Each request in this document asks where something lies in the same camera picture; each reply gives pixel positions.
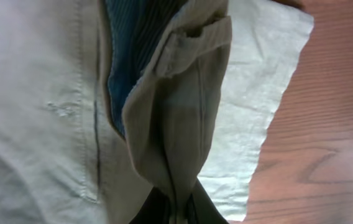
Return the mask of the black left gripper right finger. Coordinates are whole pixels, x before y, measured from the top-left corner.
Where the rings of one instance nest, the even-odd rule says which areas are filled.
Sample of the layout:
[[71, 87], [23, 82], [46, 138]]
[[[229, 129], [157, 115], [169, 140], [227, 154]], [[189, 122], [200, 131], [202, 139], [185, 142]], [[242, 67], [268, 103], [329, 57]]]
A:
[[187, 224], [228, 224], [198, 180], [187, 201], [185, 214]]

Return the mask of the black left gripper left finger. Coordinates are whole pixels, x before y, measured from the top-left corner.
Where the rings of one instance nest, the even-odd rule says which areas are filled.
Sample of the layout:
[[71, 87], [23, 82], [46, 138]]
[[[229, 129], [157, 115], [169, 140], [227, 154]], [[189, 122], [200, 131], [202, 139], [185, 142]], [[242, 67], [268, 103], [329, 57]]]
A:
[[170, 200], [158, 188], [153, 188], [143, 206], [129, 224], [169, 224]]

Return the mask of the khaki beige shorts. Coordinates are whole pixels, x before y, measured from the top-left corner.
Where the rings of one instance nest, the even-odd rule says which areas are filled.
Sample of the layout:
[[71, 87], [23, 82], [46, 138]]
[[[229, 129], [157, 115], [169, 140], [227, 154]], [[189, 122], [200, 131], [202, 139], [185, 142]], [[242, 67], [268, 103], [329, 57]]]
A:
[[0, 223], [130, 223], [200, 181], [246, 215], [309, 41], [299, 1], [0, 1]]

